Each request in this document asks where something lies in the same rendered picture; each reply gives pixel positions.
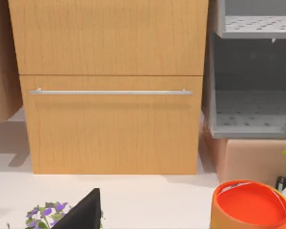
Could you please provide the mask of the purple flower plant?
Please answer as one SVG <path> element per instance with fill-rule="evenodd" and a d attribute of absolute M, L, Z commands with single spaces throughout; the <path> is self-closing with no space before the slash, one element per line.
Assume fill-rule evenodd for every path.
<path fill-rule="evenodd" d="M 45 202 L 44 206 L 37 205 L 27 212 L 24 229 L 53 229 L 72 209 L 68 202 Z"/>

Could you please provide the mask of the orange cup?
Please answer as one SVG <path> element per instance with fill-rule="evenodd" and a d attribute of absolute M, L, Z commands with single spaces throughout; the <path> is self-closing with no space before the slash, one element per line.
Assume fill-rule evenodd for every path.
<path fill-rule="evenodd" d="M 213 192 L 209 229 L 286 229 L 286 198 L 250 180 L 222 183 Z"/>

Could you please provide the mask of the small black object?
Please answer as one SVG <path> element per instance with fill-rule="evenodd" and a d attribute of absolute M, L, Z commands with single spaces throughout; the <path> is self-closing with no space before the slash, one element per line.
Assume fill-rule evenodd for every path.
<path fill-rule="evenodd" d="M 276 189 L 282 192 L 286 188 L 286 177 L 279 176 L 276 180 Z"/>

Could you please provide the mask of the plain wooden drawer front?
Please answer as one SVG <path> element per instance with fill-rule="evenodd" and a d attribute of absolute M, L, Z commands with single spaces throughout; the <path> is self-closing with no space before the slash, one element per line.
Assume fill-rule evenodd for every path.
<path fill-rule="evenodd" d="M 8 0 L 22 75 L 196 76 L 209 0 Z"/>

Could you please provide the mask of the wooden cupboard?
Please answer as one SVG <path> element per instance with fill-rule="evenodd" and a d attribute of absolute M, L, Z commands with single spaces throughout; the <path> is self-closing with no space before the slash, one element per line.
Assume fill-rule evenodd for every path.
<path fill-rule="evenodd" d="M 0 0 L 0 122 L 23 105 L 8 0 Z"/>

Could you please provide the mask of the grey pierced shelf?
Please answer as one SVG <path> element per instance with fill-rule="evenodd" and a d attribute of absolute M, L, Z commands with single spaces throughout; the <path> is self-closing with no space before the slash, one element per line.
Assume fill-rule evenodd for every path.
<path fill-rule="evenodd" d="M 214 10 L 223 39 L 286 39 L 286 0 L 215 0 Z"/>

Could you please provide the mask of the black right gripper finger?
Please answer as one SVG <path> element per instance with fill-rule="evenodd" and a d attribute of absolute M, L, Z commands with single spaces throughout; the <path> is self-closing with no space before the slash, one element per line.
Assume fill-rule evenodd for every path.
<path fill-rule="evenodd" d="M 94 188 L 74 206 L 52 229 L 100 229 L 101 194 Z"/>

